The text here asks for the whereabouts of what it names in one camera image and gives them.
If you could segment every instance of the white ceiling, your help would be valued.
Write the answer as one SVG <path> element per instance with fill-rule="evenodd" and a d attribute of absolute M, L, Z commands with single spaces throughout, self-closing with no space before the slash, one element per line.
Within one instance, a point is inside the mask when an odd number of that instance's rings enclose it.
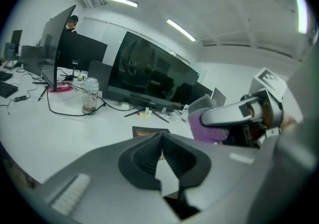
<path fill-rule="evenodd" d="M 130 9 L 131 16 L 154 27 L 163 27 L 170 18 L 204 44 L 249 45 L 300 60 L 309 49 L 309 38 L 314 36 L 313 22 L 306 35 L 298 33 L 296 0 L 134 1 L 139 7 Z M 110 2 L 105 9 L 115 5 Z M 126 9 L 124 5 L 116 7 Z"/>

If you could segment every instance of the white desk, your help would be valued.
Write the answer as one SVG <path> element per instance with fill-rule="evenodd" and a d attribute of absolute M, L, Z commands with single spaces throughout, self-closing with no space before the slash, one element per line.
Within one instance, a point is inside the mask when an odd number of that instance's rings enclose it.
<path fill-rule="evenodd" d="M 24 73 L 15 70 L 7 71 L 13 73 L 13 77 L 6 83 L 20 83 Z M 62 72 L 58 71 L 58 80 L 62 78 L 59 74 Z M 16 93 L 7 99 L 0 97 L 0 105 L 7 104 L 10 98 L 28 96 L 26 91 L 35 88 L 32 82 L 31 76 L 24 76 Z M 167 123 L 154 115 L 124 118 L 130 112 L 120 112 L 108 106 L 101 107 L 92 116 L 54 114 L 48 108 L 46 94 L 38 102 L 44 86 L 37 87 L 36 91 L 30 92 L 30 99 L 10 103 L 10 115 L 7 107 L 0 107 L 0 140 L 12 159 L 40 183 L 92 149 L 132 138 L 132 126 L 167 128 L 171 133 L 193 138 L 189 125 L 182 121 L 170 120 Z M 49 93 L 49 100 L 51 109 L 56 112 L 82 114 L 80 90 Z"/>

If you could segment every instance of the black keyboard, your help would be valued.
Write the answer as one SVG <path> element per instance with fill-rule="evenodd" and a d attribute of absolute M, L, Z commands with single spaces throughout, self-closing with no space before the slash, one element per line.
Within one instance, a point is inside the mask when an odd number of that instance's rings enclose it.
<path fill-rule="evenodd" d="M 18 90 L 17 86 L 0 81 L 0 96 L 7 98 Z"/>
<path fill-rule="evenodd" d="M 7 79 L 10 79 L 12 75 L 13 74 L 0 71 L 0 81 L 6 81 Z"/>

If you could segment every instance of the glass jar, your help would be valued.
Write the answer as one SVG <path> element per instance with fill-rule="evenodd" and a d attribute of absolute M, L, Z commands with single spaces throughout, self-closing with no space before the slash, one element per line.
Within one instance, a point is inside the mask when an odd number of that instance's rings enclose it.
<path fill-rule="evenodd" d="M 95 111 L 99 93 L 99 82 L 89 77 L 84 82 L 82 95 L 82 112 L 88 114 Z"/>

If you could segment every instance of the purple cloth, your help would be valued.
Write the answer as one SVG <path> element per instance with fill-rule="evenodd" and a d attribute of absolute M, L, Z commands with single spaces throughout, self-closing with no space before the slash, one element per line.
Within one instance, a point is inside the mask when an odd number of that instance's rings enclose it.
<path fill-rule="evenodd" d="M 203 142 L 221 142 L 225 140 L 229 135 L 229 129 L 205 127 L 200 123 L 200 116 L 203 112 L 193 112 L 188 116 L 191 132 L 195 140 Z"/>

